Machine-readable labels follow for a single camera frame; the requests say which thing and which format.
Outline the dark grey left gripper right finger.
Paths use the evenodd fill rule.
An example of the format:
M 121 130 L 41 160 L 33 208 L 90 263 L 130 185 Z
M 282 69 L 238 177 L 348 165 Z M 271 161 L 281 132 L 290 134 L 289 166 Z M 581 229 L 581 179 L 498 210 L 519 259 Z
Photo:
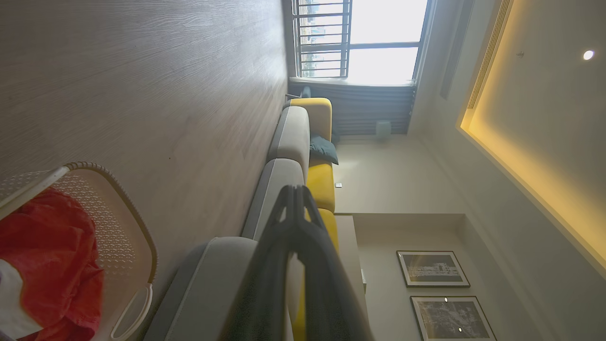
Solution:
M 338 251 L 305 186 L 295 189 L 295 216 L 296 251 L 305 266 L 306 339 L 372 341 Z

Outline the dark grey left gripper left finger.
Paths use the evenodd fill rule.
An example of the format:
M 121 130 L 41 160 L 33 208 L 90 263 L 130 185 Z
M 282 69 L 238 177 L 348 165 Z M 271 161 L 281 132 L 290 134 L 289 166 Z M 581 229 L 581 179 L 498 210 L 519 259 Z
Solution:
M 223 326 L 224 341 L 283 341 L 296 187 L 283 187 Z

